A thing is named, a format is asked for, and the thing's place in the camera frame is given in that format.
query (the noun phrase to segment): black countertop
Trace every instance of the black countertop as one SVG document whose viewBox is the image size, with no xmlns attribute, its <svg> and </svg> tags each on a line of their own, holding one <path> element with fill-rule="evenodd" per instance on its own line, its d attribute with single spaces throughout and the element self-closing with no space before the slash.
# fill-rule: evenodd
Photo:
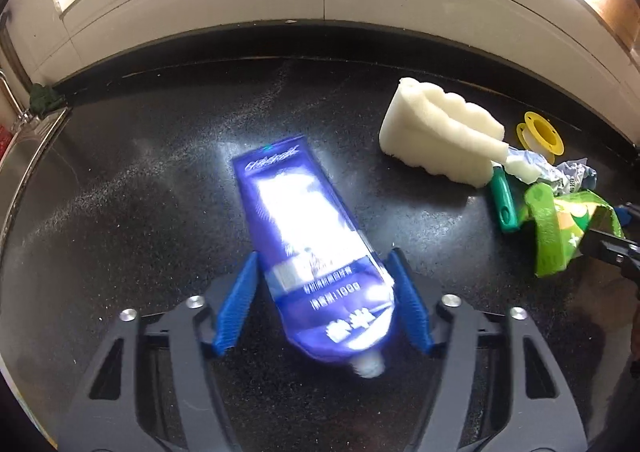
<svg viewBox="0 0 640 452">
<path fill-rule="evenodd" d="M 54 437 L 111 317 L 126 307 L 165 311 L 238 269 L 252 246 L 230 159 L 299 133 L 378 252 L 401 247 L 415 270 L 477 309 L 530 312 L 590 440 L 613 405 L 638 396 L 627 372 L 635 286 L 585 257 L 535 278 L 532 227 L 503 235 L 486 190 L 383 155 L 378 129 L 401 76 L 478 103 L 517 145 L 526 105 L 364 63 L 212 62 L 134 74 L 70 97 L 77 106 L 28 183 L 0 269 L 0 352 Z M 640 203 L 629 167 L 613 152 L 565 122 L 554 126 L 563 158 L 587 156 L 598 171 L 601 196 Z M 397 451 L 441 360 L 415 352 L 398 329 L 385 357 L 386 372 L 373 380 L 316 364 L 287 344 L 260 295 L 238 346 L 212 367 L 248 452 Z M 486 363 L 479 364 L 482 384 Z M 481 412 L 474 402 L 466 441 L 477 435 Z"/>
</svg>

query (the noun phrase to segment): yellow spool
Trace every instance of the yellow spool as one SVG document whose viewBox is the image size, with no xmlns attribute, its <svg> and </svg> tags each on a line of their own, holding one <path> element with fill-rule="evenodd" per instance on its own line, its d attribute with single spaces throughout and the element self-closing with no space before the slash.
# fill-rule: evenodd
<svg viewBox="0 0 640 452">
<path fill-rule="evenodd" d="M 518 140 L 525 149 L 545 157 L 552 165 L 564 153 L 564 143 L 554 127 L 533 111 L 524 115 L 524 123 L 516 127 Z"/>
</svg>

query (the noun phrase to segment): cream sponge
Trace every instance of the cream sponge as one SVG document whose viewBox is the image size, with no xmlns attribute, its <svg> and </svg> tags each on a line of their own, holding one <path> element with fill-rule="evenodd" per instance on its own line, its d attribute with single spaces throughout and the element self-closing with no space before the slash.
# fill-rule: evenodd
<svg viewBox="0 0 640 452">
<path fill-rule="evenodd" d="M 411 167 L 484 187 L 504 164 L 504 127 L 485 109 L 440 86 L 402 78 L 380 127 L 380 148 Z"/>
</svg>

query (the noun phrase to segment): green handle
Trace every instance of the green handle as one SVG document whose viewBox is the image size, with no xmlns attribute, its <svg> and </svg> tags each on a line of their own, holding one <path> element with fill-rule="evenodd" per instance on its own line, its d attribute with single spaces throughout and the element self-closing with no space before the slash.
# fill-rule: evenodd
<svg viewBox="0 0 640 452">
<path fill-rule="evenodd" d="M 498 212 L 498 220 L 500 221 L 500 230 L 505 234 L 515 232 L 520 228 L 518 224 L 518 214 L 513 204 L 511 189 L 507 182 L 502 167 L 494 167 L 494 177 L 489 182 L 491 192 L 494 195 L 495 209 Z"/>
</svg>

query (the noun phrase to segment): silver bolt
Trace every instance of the silver bolt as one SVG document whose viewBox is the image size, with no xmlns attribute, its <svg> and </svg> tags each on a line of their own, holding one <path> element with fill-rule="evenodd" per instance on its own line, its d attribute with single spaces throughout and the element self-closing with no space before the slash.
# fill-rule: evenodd
<svg viewBox="0 0 640 452">
<path fill-rule="evenodd" d="M 204 297 L 202 295 L 194 295 L 187 299 L 187 307 L 190 309 L 196 309 L 202 306 L 204 306 Z"/>
<path fill-rule="evenodd" d="M 509 310 L 509 315 L 515 320 L 525 320 L 529 316 L 529 313 L 527 313 L 527 310 L 523 307 L 512 307 Z"/>
<path fill-rule="evenodd" d="M 132 308 L 126 308 L 120 312 L 120 320 L 123 322 L 129 322 L 138 316 L 138 312 Z"/>
<path fill-rule="evenodd" d="M 445 306 L 458 307 L 460 304 L 462 304 L 462 299 L 460 299 L 458 295 L 447 293 L 446 295 L 442 296 L 442 303 Z"/>
</svg>

